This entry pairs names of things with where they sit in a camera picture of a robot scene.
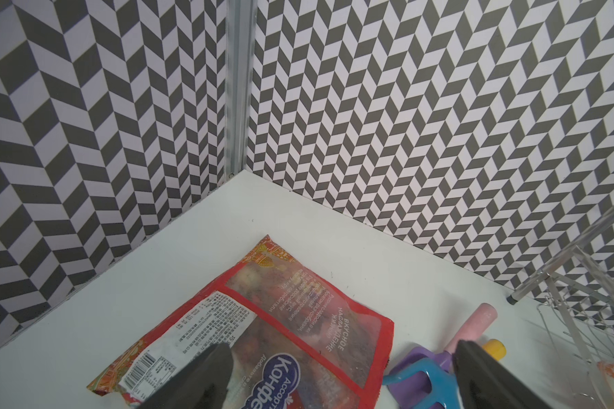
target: white tabletop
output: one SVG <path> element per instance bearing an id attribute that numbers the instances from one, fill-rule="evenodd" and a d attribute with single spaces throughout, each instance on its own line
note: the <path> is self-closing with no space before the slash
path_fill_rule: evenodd
<path id="1" fill-rule="evenodd" d="M 501 363 L 552 407 L 570 407 L 537 302 L 511 306 L 499 284 L 242 172 L 1 348 L 0 408 L 126 408 L 86 385 L 266 234 L 392 319 L 393 360 L 414 344 L 442 349 L 490 303 L 499 318 L 485 335 L 507 347 Z M 386 388 L 377 407 L 397 407 Z"/>

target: yellow cap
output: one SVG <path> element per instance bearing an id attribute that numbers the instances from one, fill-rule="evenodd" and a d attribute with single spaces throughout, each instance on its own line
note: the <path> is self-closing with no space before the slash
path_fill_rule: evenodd
<path id="1" fill-rule="evenodd" d="M 487 343 L 482 346 L 482 349 L 497 361 L 500 361 L 508 353 L 503 343 L 497 339 L 488 340 Z"/>

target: geometric pattern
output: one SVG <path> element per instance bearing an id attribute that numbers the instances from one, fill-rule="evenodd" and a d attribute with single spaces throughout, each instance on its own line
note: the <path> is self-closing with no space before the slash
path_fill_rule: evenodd
<path id="1" fill-rule="evenodd" d="M 0 346 L 224 175 L 223 0 L 0 11 Z"/>
<path id="2" fill-rule="evenodd" d="M 509 288 L 614 203 L 614 0 L 257 6 L 253 173 Z"/>

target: nutrition label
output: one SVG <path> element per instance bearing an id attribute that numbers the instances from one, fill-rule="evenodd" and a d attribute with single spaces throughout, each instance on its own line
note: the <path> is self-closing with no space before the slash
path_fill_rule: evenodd
<path id="1" fill-rule="evenodd" d="M 144 349 L 119 385 L 143 401 L 210 345 L 227 342 L 232 347 L 255 317 L 216 291 Z"/>

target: red plastic bag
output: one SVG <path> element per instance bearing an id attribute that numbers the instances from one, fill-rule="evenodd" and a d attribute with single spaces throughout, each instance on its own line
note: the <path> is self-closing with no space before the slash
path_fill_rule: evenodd
<path id="1" fill-rule="evenodd" d="M 266 236 L 87 387 L 138 405 L 213 343 L 234 370 L 223 409 L 372 408 L 393 322 L 349 299 Z"/>

